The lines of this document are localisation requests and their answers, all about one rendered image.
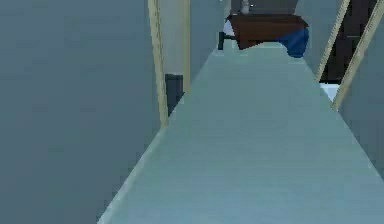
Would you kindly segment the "dark grey box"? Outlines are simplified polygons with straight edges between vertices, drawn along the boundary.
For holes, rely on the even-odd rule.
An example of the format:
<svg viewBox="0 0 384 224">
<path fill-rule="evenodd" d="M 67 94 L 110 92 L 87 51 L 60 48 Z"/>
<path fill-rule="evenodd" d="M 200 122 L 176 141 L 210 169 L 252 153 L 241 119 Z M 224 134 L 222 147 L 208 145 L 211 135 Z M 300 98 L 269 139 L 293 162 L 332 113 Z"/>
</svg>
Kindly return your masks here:
<svg viewBox="0 0 384 224">
<path fill-rule="evenodd" d="M 171 115 L 176 105 L 182 98 L 183 91 L 183 76 L 182 75 L 165 75 L 166 94 L 167 94 L 167 107 L 168 115 Z"/>
</svg>

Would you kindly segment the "black bar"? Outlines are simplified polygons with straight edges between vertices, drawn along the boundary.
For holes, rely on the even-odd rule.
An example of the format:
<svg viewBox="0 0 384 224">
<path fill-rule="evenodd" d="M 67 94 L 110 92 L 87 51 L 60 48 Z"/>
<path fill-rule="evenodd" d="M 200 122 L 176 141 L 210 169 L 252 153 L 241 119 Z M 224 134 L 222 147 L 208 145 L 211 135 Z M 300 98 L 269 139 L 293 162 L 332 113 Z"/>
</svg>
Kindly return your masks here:
<svg viewBox="0 0 384 224">
<path fill-rule="evenodd" d="M 235 36 L 231 36 L 231 35 L 227 35 L 225 32 L 221 31 L 218 33 L 218 46 L 217 46 L 217 49 L 218 50 L 223 50 L 224 49 L 224 41 L 226 39 L 228 40 L 235 40 L 236 37 Z"/>
</svg>

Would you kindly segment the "dark brown wooden table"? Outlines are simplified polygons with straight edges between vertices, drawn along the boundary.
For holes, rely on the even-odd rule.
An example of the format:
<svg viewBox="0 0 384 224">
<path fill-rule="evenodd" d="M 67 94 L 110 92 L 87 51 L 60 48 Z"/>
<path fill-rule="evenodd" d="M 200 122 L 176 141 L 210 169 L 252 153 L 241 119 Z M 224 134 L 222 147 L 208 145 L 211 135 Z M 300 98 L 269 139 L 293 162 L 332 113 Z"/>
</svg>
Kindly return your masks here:
<svg viewBox="0 0 384 224">
<path fill-rule="evenodd" d="M 235 40 L 240 50 L 262 42 L 274 42 L 278 38 L 307 28 L 300 17 L 290 14 L 249 14 L 230 15 Z"/>
</svg>

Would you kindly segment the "blue cloth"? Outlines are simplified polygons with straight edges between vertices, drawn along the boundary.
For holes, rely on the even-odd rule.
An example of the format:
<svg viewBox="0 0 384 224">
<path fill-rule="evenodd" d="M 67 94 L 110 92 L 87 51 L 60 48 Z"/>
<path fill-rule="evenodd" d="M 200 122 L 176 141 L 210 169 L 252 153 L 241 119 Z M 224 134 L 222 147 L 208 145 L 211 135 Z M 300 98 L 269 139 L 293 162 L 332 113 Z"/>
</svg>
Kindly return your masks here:
<svg viewBox="0 0 384 224">
<path fill-rule="evenodd" d="M 309 31 L 307 28 L 277 38 L 277 41 L 287 49 L 287 54 L 293 58 L 303 57 L 308 40 Z"/>
</svg>

